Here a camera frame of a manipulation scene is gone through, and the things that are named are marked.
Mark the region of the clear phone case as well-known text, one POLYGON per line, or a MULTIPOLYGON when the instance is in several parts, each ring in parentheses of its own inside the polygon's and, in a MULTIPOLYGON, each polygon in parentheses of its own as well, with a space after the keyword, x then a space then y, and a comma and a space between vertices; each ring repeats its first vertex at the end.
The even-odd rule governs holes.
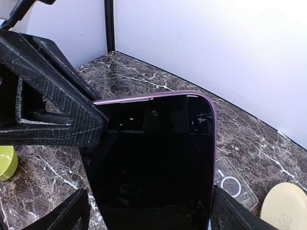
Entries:
POLYGON ((216 160, 214 183, 249 211, 258 204, 255 193, 227 157, 216 160))

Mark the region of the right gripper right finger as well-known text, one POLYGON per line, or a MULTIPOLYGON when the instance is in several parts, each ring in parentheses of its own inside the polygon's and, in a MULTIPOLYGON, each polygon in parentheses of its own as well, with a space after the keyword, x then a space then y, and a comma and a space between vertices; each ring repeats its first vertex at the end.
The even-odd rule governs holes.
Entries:
POLYGON ((210 216, 212 230, 274 230, 274 226, 253 215, 225 190, 215 186, 210 216))

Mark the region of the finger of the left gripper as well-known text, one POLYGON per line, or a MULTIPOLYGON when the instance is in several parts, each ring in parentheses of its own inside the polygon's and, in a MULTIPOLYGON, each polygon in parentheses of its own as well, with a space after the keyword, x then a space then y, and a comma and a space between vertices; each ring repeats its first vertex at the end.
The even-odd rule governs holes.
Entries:
POLYGON ((33 45, 33 35, 0 32, 0 143, 91 147, 109 122, 33 45))
POLYGON ((82 95, 90 101, 101 99, 100 95, 77 73, 53 41, 34 36, 33 45, 37 46, 39 53, 82 95))

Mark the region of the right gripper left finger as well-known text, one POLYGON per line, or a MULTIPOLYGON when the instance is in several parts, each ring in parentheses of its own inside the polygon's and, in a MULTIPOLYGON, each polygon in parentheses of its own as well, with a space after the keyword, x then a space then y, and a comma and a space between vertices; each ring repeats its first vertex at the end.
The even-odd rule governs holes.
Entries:
POLYGON ((87 191, 76 190, 49 214, 25 227, 26 230, 87 230, 91 207, 87 191))

